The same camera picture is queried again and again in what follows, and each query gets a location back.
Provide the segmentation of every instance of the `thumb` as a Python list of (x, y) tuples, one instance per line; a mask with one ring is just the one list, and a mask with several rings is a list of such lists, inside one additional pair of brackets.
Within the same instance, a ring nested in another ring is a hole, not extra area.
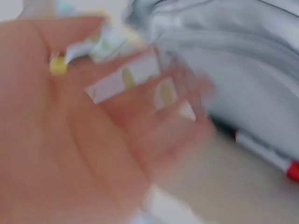
[(100, 29), (104, 17), (84, 16), (64, 19), (32, 20), (44, 40), (48, 53), (65, 51), (67, 46), (84, 40), (96, 29)]

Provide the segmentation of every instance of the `gray cloth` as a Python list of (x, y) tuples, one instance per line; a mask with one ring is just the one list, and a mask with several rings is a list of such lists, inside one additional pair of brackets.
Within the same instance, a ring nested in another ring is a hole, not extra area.
[(134, 0), (126, 22), (209, 75), (211, 113), (299, 160), (299, 1)]

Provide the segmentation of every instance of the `hand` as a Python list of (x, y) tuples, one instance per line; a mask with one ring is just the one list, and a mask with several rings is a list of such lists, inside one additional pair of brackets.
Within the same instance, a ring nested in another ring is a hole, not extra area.
[[(85, 87), (146, 52), (81, 61), (65, 76), (51, 75), (51, 52), (102, 23), (84, 17), (0, 24), (0, 222), (127, 223), (150, 184), (195, 141), (210, 138), (208, 119), (178, 116), (179, 103), (153, 114), (145, 92), (160, 80), (99, 105), (88, 97)], [(196, 92), (210, 88), (202, 79)]]

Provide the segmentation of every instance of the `marker cap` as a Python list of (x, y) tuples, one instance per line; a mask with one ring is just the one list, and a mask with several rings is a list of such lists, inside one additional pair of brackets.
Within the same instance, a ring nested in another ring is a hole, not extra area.
[(287, 176), (295, 181), (299, 181), (299, 164), (292, 162), (289, 170), (287, 171)]

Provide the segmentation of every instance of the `red marker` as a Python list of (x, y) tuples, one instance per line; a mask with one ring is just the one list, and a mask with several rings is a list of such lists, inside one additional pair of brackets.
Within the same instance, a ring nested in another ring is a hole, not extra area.
[(235, 133), (235, 141), (245, 149), (262, 157), (265, 161), (283, 171), (289, 178), (299, 182), (299, 163), (296, 161), (279, 154), (273, 148), (240, 131)]
[(299, 182), (299, 163), (289, 157), (281, 154), (273, 147), (261, 142), (250, 134), (238, 131), (235, 128), (223, 123), (219, 119), (213, 118), (216, 127), (226, 133), (227, 135), (235, 138), (236, 143), (243, 146), (248, 151), (263, 158), (268, 163), (283, 171), (290, 179)]

